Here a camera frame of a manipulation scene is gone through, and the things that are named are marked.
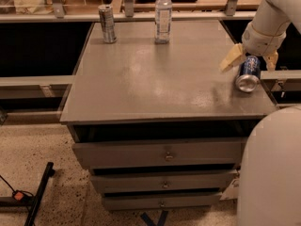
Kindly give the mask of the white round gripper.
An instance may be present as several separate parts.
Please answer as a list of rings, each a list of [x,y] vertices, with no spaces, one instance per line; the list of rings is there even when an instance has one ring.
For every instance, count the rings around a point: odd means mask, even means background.
[[[225,73],[242,64],[246,60],[246,53],[263,57],[266,69],[273,72],[276,69],[278,52],[286,33],[280,35],[263,35],[255,30],[252,23],[248,23],[242,35],[242,43],[235,43],[229,50],[225,58],[219,64],[219,70]]]

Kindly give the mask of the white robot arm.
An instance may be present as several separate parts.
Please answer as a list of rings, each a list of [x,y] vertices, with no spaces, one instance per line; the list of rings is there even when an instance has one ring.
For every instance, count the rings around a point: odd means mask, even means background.
[[[298,71],[276,69],[277,50],[293,25],[301,32],[301,0],[261,0],[242,41],[233,45],[220,70],[262,57],[265,80],[298,79]],[[284,107],[264,117],[252,130],[243,152],[237,226],[301,225],[301,107]]]

